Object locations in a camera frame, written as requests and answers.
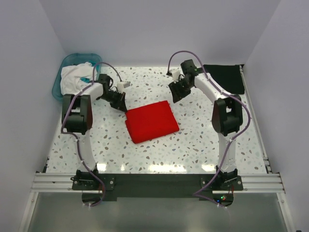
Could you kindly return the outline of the red t shirt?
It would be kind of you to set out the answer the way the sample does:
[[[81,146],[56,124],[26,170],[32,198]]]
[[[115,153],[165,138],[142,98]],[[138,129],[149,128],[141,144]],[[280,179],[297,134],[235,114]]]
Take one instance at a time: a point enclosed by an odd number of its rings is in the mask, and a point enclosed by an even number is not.
[[[125,124],[131,140],[135,144],[180,130],[168,101],[156,102],[128,110]]]

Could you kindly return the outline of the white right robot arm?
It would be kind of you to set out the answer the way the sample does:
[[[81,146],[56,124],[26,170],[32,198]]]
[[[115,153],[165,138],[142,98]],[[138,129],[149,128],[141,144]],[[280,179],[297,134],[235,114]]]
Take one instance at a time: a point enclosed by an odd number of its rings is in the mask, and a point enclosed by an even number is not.
[[[231,95],[218,85],[209,72],[198,68],[194,62],[181,63],[182,71],[168,69],[167,75],[173,81],[169,84],[173,102],[176,103],[191,93],[191,88],[201,90],[213,104],[211,123],[219,138],[219,160],[216,166],[218,176],[226,182],[238,176],[233,142],[243,123],[241,97]]]

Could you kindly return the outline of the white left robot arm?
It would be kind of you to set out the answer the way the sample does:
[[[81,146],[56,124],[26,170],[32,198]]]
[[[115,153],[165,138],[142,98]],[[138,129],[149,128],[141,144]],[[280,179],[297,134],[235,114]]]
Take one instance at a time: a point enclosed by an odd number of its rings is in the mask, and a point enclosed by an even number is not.
[[[113,80],[106,74],[100,74],[98,80],[88,84],[73,94],[65,94],[62,99],[61,133],[75,138],[78,171],[94,172],[97,169],[91,143],[90,130],[93,125],[92,103],[103,99],[116,110],[126,112],[124,89],[130,86],[129,81],[120,81],[116,90],[112,90]]]

